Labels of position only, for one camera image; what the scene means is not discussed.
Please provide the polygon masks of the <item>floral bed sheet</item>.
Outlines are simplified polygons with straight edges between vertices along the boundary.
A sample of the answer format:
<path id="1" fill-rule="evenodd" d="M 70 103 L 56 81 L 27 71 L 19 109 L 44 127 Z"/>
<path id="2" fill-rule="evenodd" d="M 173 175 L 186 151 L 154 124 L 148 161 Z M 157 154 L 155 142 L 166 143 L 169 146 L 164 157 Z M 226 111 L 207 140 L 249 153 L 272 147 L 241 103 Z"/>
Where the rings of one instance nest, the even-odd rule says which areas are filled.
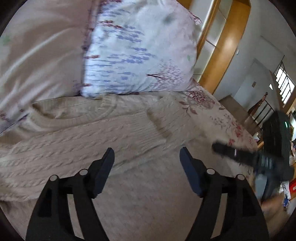
<path id="1" fill-rule="evenodd" d="M 226 176 L 243 174 L 250 180 L 254 176 L 253 168 L 215 154 L 212 150 L 214 142 L 221 142 L 230 147 L 255 151 L 257 145 L 246 128 L 200 85 L 173 92 L 172 95 L 182 110 L 182 129 L 176 136 L 183 145 L 197 159 L 204 161 L 207 167 Z"/>

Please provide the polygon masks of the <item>wooden padded headboard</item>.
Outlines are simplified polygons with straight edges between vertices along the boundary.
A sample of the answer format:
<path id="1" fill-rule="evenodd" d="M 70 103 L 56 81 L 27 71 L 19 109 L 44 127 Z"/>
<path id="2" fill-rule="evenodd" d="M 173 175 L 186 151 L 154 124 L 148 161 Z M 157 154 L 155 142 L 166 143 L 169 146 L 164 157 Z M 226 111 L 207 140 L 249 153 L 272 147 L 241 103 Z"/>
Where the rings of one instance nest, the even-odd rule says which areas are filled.
<path id="1" fill-rule="evenodd" d="M 197 61 L 194 77 L 213 94 L 224 77 L 244 34 L 250 1 L 179 1 L 198 16 Z"/>

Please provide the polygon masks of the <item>barred window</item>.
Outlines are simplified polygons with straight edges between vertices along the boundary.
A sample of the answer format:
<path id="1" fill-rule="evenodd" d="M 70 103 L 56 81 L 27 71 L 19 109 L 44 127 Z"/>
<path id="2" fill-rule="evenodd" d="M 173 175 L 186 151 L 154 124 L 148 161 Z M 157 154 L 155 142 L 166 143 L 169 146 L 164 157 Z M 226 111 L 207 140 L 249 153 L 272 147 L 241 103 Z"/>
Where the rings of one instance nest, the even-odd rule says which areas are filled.
<path id="1" fill-rule="evenodd" d="M 280 91 L 281 101 L 285 105 L 292 95 L 295 84 L 289 77 L 283 61 L 280 61 L 274 75 L 276 77 L 278 90 Z"/>

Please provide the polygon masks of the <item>blue floral print pillow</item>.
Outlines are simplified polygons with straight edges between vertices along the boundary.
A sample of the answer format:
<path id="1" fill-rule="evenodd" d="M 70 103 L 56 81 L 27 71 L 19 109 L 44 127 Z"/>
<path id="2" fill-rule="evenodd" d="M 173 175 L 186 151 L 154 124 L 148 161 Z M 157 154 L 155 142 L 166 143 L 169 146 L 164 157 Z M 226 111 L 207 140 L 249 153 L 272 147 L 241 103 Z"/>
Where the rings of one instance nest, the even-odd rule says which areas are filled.
<path id="1" fill-rule="evenodd" d="M 193 86 L 201 20 L 177 1 L 102 1 L 84 56 L 81 95 Z"/>

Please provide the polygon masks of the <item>wooden stair railing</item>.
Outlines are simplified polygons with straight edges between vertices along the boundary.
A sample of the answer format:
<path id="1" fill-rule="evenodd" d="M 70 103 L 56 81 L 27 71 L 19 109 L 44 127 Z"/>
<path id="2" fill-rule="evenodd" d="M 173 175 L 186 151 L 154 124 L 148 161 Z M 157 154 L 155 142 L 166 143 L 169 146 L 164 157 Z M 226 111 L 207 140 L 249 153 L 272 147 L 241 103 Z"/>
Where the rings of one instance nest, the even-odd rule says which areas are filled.
<path id="1" fill-rule="evenodd" d="M 266 92 L 263 97 L 248 110 L 249 116 L 252 117 L 256 127 L 258 127 L 260 130 L 262 129 L 262 125 L 267 120 L 267 118 L 275 112 L 275 109 L 266 100 L 267 96 L 268 92 Z"/>

